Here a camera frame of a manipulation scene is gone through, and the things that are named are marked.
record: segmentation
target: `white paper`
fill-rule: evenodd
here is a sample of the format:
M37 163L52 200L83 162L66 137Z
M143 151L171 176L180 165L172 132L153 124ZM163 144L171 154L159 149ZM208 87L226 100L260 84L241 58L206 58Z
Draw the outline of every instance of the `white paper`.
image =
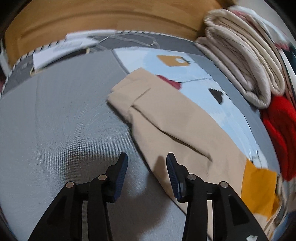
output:
M116 34L115 29L97 29L97 30L68 33L66 35L66 39L81 38L81 37L87 37L87 36L98 36L98 35L114 35L114 34Z
M79 49L95 46L97 42L97 40L89 38L75 38L66 40L65 42L59 43L53 47L49 47L48 49L41 50L38 53L34 53L33 63L35 71Z

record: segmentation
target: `gray mattress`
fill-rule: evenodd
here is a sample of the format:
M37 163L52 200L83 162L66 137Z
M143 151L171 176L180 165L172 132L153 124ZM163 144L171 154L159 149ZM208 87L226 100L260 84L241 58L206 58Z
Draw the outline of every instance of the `gray mattress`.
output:
M269 168L279 173L259 112L224 74L192 42L153 37L162 49L191 54L218 82L245 115ZM110 49L141 46L117 39L102 45ZM88 182L126 152L129 165L121 197L108 204L114 240L181 240L184 213L149 171L129 126L106 103L110 89L127 75L113 52L97 50L30 77L32 64L32 56L19 62L0 100L0 205L17 239L29 238L67 181ZM84 240L86 226L84 209Z

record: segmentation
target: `white cloth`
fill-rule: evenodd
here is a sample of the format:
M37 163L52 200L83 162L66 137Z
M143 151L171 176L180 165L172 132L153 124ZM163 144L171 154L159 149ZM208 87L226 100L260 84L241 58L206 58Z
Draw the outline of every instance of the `white cloth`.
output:
M274 26L271 22L259 16L254 10L238 5L231 6L228 8L228 10L232 12L239 11L241 13L246 13L252 16L266 31L266 33L274 43L287 46L290 44L288 37L278 27Z
M282 51L281 48L277 48L275 46L275 42L271 39L269 34L267 33L266 29L262 27L262 25L258 22L257 19L255 19L253 16L245 14L244 16L239 15L244 21L249 23L251 26L253 26L253 29L255 31L258 31L263 39L269 44L273 52L275 53L277 59L279 60L282 68L282 75L284 77L285 83L286 83L286 89L285 94L287 99L291 102L291 104L296 108L295 98L292 91L292 86L296 84L296 75L291 67L291 64L289 63L286 55Z
M267 108L271 93L285 92L282 66L267 42L244 20L225 9L204 19L207 38L196 46L221 69L250 103Z

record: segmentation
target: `metal screw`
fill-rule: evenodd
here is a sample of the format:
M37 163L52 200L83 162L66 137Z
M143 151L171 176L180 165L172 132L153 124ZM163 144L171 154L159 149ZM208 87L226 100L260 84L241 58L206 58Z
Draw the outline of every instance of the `metal screw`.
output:
M71 187L73 187L74 186L74 182L67 182L66 183L66 187L67 188L71 188Z
M228 187L228 183L227 182L221 182L220 185L223 188L227 188Z
M106 175L99 175L99 180L100 181L104 181L104 180L106 180L107 179L107 176Z
M189 179L189 180L195 180L196 179L196 176L194 175L194 174L189 174L188 176L187 176L187 178Z

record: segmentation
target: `red fabric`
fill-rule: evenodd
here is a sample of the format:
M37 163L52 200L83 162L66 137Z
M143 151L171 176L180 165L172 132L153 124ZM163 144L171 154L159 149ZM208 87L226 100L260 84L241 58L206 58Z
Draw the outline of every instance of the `red fabric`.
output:
M279 160L283 178L290 181L296 176L296 111L282 96L273 96L270 106L261 110Z
M177 90L181 89L181 83L175 82L173 80L169 80L169 79L167 79L166 77L164 77L164 76L162 76L160 74L157 74L156 76L161 78L165 82L168 82L171 86L175 87Z

